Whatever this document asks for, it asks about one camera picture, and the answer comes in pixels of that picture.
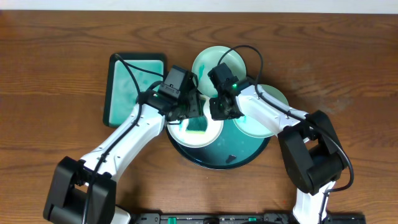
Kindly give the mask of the white plate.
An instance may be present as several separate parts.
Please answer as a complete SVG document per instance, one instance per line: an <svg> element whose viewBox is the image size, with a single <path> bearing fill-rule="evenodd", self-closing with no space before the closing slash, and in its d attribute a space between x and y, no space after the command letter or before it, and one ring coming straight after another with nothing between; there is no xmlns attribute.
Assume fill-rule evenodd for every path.
<svg viewBox="0 0 398 224"><path fill-rule="evenodd" d="M208 122L207 130L204 133L187 133L186 127L189 119L183 120L180 124L167 126L167 130L171 134L171 137L183 146L192 148L205 147L211 144L221 134L223 129L222 121L215 121L211 118L209 108L210 98L205 95L200 95L200 98L203 105L204 116Z"/></svg>

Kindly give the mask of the green scrub sponge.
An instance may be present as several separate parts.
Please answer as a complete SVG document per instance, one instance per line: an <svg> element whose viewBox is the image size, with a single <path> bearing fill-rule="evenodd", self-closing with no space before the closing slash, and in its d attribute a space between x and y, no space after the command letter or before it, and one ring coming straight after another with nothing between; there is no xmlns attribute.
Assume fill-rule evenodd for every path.
<svg viewBox="0 0 398 224"><path fill-rule="evenodd" d="M187 133L204 133L207 130L208 122L205 116L190 118L186 127Z"/></svg>

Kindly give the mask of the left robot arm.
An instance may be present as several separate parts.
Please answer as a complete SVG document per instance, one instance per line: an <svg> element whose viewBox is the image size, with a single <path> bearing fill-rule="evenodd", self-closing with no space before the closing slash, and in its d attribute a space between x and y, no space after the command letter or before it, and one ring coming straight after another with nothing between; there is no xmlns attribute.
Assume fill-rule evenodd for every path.
<svg viewBox="0 0 398 224"><path fill-rule="evenodd" d="M138 153L168 122L203 114L196 90L146 90L127 119L98 147L74 160L64 157L53 173L43 217L52 223L132 223L116 205L116 186Z"/></svg>

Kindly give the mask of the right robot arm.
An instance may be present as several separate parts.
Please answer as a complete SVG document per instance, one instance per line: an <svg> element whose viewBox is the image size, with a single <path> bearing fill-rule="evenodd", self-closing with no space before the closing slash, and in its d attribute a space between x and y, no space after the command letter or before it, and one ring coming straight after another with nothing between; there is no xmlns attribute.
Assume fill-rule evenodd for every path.
<svg viewBox="0 0 398 224"><path fill-rule="evenodd" d="M323 223L326 205L345 169L353 165L329 117L296 110L249 82L217 84L210 100L213 119L249 116L277 136L290 180L297 187L293 216L298 223Z"/></svg>

